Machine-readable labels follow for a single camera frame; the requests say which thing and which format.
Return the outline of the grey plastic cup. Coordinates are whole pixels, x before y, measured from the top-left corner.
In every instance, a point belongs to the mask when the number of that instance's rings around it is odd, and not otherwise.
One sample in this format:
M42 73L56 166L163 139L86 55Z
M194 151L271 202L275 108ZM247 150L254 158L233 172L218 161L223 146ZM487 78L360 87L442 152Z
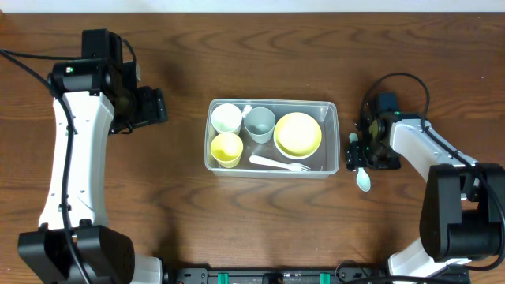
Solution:
M273 135L276 118L266 107L251 109L245 116L245 128L252 139L258 144L266 144Z

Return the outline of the white plastic cup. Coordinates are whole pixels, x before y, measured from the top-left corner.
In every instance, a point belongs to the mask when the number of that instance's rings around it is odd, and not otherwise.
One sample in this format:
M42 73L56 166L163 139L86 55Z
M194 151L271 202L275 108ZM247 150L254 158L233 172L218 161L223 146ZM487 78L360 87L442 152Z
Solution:
M224 103L211 113L211 124L218 133L234 133L241 130L242 112L234 104Z

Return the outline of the white plastic bowl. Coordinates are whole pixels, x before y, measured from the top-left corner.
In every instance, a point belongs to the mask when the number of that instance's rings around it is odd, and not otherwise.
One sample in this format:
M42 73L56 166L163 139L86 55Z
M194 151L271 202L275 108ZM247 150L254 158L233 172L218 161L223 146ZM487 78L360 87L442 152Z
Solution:
M308 157L314 155L318 150L318 148L311 148L309 151L302 154L292 154L285 150L280 144L275 144L275 147L283 156L287 157L288 159L295 160L307 159Z

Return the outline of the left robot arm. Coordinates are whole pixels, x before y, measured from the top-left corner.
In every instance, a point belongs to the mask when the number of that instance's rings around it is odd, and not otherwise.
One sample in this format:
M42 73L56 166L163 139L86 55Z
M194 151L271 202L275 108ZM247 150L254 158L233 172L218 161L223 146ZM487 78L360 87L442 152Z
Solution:
M35 231L20 234L21 259L45 283L163 283L163 262L135 252L108 226L107 139L167 120L161 90L140 86L128 43L106 29L82 33L81 56L59 62L46 84L56 137L50 188Z

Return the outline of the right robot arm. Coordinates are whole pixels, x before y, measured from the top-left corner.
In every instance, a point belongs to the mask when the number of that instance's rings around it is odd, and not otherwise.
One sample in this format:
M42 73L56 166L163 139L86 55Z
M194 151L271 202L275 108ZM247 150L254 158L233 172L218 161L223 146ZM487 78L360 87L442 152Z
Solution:
M504 260L504 169L450 145L418 114L400 111L393 92L366 100L350 134L346 168L398 170L405 159L426 182L419 238L387 260L387 275L414 282L489 256Z

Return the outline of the pink plastic fork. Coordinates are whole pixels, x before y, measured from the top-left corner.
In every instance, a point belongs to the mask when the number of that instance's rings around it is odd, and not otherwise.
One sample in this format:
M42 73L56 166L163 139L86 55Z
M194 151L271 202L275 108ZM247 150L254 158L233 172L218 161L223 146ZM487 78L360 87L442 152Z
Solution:
M308 166L303 165L301 163L281 163L279 161L275 161L273 159L268 159L258 155L251 155L249 157L249 161L256 165L277 167L295 172L310 171L310 168Z

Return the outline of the yellow plastic bowl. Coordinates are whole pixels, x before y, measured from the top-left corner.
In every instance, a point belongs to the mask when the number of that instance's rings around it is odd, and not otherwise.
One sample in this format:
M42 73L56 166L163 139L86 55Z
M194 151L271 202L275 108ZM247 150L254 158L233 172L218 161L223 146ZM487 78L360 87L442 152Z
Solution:
M281 117L274 128L274 143L280 144L292 154L302 154L311 148L319 148L322 129L310 115L293 112Z

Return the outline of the light blue plastic spoon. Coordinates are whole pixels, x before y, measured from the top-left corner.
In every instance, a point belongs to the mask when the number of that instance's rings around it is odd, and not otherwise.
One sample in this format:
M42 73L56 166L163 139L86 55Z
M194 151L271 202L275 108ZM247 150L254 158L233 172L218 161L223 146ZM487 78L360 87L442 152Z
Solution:
M358 136L356 133L351 133L349 138L351 143L358 142ZM357 168L356 182L363 192L368 192L371 189L371 179L363 167Z

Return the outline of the yellow plastic cup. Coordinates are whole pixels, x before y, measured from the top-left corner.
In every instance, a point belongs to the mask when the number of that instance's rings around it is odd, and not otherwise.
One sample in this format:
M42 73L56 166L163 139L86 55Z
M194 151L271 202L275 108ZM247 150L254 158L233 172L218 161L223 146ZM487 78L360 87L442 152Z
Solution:
M211 155L224 168L234 168L239 164L244 144L234 133L221 133L211 142Z

